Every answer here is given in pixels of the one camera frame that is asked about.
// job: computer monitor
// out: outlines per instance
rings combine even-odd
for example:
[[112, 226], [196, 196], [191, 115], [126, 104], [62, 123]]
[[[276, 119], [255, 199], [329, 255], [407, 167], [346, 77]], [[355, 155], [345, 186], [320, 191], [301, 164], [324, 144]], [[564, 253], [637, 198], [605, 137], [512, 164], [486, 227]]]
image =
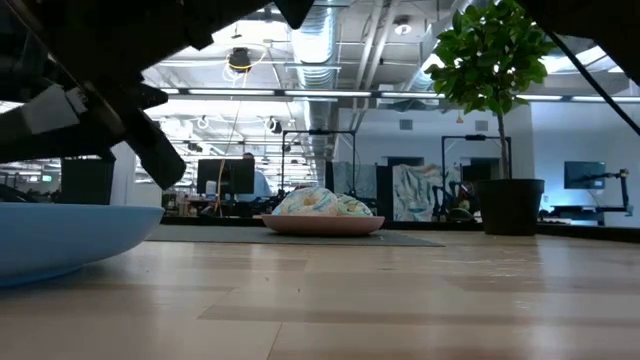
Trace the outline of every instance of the computer monitor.
[[[207, 181], [218, 182], [222, 160], [198, 161], [197, 190], [206, 193]], [[225, 160], [222, 170], [221, 187], [224, 194], [253, 194], [254, 159]]]
[[482, 180], [491, 180], [491, 164], [472, 164], [462, 167], [462, 181], [475, 183]]
[[567, 161], [564, 163], [565, 189], [604, 189], [606, 165], [597, 161]]

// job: wooden floor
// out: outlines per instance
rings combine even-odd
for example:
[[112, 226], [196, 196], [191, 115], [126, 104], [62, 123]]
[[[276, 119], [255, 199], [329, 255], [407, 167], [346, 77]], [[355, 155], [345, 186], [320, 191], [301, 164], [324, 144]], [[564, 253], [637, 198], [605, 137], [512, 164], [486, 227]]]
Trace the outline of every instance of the wooden floor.
[[640, 246], [147, 242], [0, 290], [2, 360], [640, 359]]

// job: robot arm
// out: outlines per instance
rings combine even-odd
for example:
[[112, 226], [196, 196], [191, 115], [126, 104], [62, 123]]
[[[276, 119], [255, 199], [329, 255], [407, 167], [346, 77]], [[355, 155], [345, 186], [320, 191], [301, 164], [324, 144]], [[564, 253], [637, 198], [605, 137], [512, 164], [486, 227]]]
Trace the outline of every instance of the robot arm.
[[[4, 0], [19, 19], [37, 59], [29, 76], [14, 76], [15, 64], [0, 75], [18, 79], [12, 95], [26, 105], [0, 116], [0, 163], [38, 158], [99, 155], [126, 141], [162, 188], [180, 180], [185, 164], [144, 109], [168, 96], [142, 84], [141, 72], [193, 46], [213, 43], [211, 34], [269, 3], [268, 0]], [[276, 0], [283, 17], [298, 28], [313, 0]], [[8, 14], [4, 8], [2, 15]], [[55, 59], [45, 61], [42, 54]], [[53, 63], [64, 81], [50, 81]], [[26, 79], [36, 81], [34, 89]]]

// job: exposed ductwork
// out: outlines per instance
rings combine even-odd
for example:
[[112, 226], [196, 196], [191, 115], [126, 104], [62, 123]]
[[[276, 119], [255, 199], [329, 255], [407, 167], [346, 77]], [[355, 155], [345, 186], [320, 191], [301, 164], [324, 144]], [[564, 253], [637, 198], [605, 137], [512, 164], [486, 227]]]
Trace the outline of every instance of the exposed ductwork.
[[[338, 9], [314, 6], [300, 27], [291, 33], [291, 45], [296, 62], [309, 64], [297, 68], [300, 86], [303, 89], [333, 89], [336, 85], [337, 70], [325, 68], [322, 64], [332, 63], [336, 50], [336, 24]], [[337, 126], [337, 110], [334, 103], [307, 101], [304, 116], [308, 129], [332, 129]], [[328, 138], [332, 143], [335, 137]], [[324, 136], [311, 136], [310, 147], [316, 159], [326, 158], [333, 151], [327, 146]], [[324, 181], [324, 163], [316, 161], [316, 173], [320, 182]]]
[[464, 12], [470, 5], [480, 8], [487, 7], [490, 1], [491, 0], [456, 0], [451, 5], [451, 14], [449, 16], [437, 23], [430, 24], [420, 43], [420, 56], [423, 64], [416, 69], [408, 81], [400, 85], [400, 90], [416, 92], [427, 91], [433, 84], [433, 80], [431, 80], [431, 77], [426, 75], [424, 71], [431, 65], [429, 63], [429, 57], [438, 44], [438, 36], [453, 26], [453, 15], [456, 11]]

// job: gray mat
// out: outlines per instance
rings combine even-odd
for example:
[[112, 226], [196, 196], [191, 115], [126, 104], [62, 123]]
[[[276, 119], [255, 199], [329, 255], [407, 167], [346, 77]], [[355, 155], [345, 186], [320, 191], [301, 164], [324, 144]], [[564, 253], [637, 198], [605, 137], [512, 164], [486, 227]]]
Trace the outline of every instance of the gray mat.
[[161, 226], [147, 241], [208, 242], [232, 244], [419, 246], [443, 245], [404, 234], [380, 230], [363, 237], [311, 237], [280, 235], [262, 227]]

